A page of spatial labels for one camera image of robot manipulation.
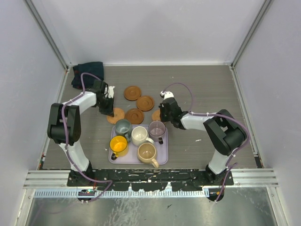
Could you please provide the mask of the woven rattan coaster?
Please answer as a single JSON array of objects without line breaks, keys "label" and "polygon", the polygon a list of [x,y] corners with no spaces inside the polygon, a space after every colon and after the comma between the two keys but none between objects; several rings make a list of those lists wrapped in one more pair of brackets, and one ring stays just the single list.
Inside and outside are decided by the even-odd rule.
[{"label": "woven rattan coaster", "polygon": [[121,108],[113,108],[114,116],[107,116],[107,121],[110,124],[116,124],[119,120],[125,118],[125,112]]},{"label": "woven rattan coaster", "polygon": [[159,109],[156,110],[156,111],[152,114],[151,118],[152,118],[152,121],[161,121],[161,122],[163,122],[162,119],[161,119],[161,117],[160,117],[160,110],[159,110]]}]

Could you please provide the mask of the yellow transparent mug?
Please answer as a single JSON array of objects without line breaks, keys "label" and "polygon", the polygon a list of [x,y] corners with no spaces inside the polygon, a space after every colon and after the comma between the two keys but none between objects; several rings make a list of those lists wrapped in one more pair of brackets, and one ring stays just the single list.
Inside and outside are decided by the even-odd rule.
[{"label": "yellow transparent mug", "polygon": [[128,154],[128,141],[123,136],[115,136],[110,141],[110,149],[112,150],[111,159],[114,161],[119,157],[126,156]]}]

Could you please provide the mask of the white ceramic mug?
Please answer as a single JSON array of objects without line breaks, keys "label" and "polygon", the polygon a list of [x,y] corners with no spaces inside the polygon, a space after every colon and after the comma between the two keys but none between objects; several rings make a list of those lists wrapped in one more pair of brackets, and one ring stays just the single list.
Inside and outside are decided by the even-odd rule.
[{"label": "white ceramic mug", "polygon": [[147,129],[142,126],[133,128],[131,132],[131,141],[135,146],[140,146],[146,142],[154,144],[154,141],[149,137]]}]

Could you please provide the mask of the grey-green ceramic mug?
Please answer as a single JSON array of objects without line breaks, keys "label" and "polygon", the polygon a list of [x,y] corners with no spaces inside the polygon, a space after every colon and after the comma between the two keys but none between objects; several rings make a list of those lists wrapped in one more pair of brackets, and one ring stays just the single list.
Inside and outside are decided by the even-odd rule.
[{"label": "grey-green ceramic mug", "polygon": [[125,137],[126,139],[130,139],[132,130],[133,126],[127,119],[121,119],[115,124],[115,133]]}]

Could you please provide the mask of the aluminium front rail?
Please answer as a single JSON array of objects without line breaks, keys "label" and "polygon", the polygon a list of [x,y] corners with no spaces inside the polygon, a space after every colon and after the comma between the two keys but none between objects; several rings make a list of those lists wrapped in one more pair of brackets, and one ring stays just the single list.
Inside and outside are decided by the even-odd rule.
[{"label": "aluminium front rail", "polygon": [[[30,170],[24,188],[60,188],[67,186],[69,170]],[[232,169],[234,186],[278,187],[273,169]]]}]

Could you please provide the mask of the brown wooden coaster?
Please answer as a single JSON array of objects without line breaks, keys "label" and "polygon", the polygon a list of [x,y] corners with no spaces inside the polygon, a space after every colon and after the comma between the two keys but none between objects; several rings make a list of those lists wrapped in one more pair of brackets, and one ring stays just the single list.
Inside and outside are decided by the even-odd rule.
[{"label": "brown wooden coaster", "polygon": [[138,86],[129,86],[124,90],[124,98],[129,101],[135,101],[142,95]]},{"label": "brown wooden coaster", "polygon": [[144,112],[150,111],[154,104],[154,99],[151,96],[141,96],[136,101],[137,108]]},{"label": "brown wooden coaster", "polygon": [[126,112],[125,119],[131,124],[141,124],[144,120],[144,113],[138,108],[132,108]]}]

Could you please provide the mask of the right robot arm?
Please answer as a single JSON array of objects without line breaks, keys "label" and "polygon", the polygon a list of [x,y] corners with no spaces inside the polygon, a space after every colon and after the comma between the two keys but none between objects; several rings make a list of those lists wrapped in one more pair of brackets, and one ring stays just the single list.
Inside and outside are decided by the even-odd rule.
[{"label": "right robot arm", "polygon": [[243,124],[236,121],[226,109],[208,114],[182,111],[174,97],[165,97],[159,108],[163,122],[171,122],[178,129],[195,129],[208,134],[214,154],[206,166],[205,176],[209,184],[218,185],[223,180],[230,158],[248,139]]}]

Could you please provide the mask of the beige ceramic mug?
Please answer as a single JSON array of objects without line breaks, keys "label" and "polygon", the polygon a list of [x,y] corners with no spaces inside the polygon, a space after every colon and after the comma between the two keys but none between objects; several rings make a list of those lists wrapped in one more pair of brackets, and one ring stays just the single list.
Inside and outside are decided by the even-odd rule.
[{"label": "beige ceramic mug", "polygon": [[157,155],[157,150],[151,143],[141,144],[137,151],[137,158],[140,162],[144,164],[151,164],[155,168],[159,168]]}]

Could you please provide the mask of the dark blue folded cloth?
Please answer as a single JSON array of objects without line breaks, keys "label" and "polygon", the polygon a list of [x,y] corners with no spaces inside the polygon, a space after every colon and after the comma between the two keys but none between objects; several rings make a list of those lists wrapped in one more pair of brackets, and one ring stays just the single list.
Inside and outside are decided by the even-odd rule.
[{"label": "dark blue folded cloth", "polygon": [[103,62],[89,62],[84,64],[79,64],[73,66],[74,78],[71,82],[73,88],[82,89],[81,84],[81,74],[82,73],[90,73],[99,78],[100,80],[104,80],[104,68]]}]

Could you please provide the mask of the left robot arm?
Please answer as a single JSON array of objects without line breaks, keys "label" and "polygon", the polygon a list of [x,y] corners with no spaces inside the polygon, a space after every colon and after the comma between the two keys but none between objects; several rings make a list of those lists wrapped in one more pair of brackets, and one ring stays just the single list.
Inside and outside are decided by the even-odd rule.
[{"label": "left robot arm", "polygon": [[90,160],[80,144],[80,116],[90,107],[98,107],[101,114],[114,116],[114,87],[102,80],[95,80],[92,88],[64,103],[51,105],[47,134],[65,152],[71,165],[72,185],[90,186],[95,174]]}]

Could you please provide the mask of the purple transparent mug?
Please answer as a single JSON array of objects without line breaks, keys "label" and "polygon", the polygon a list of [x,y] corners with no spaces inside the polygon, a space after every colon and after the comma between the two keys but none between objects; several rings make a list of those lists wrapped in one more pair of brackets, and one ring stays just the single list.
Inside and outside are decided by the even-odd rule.
[{"label": "purple transparent mug", "polygon": [[148,125],[148,132],[150,138],[155,142],[158,142],[160,145],[164,143],[163,136],[166,132],[166,126],[161,121],[153,121]]}]

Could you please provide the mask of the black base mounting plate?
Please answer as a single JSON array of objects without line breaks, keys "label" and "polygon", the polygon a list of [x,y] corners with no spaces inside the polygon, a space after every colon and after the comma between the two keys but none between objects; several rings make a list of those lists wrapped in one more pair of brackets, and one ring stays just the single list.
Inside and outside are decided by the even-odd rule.
[{"label": "black base mounting plate", "polygon": [[68,176],[67,186],[94,186],[98,190],[105,189],[107,180],[112,181],[109,190],[114,191],[163,191],[168,185],[173,192],[201,191],[204,186],[234,185],[232,174],[209,181],[206,172],[202,169],[96,169],[92,171],[92,179],[105,181],[95,183],[83,178],[79,173],[71,171]]}]

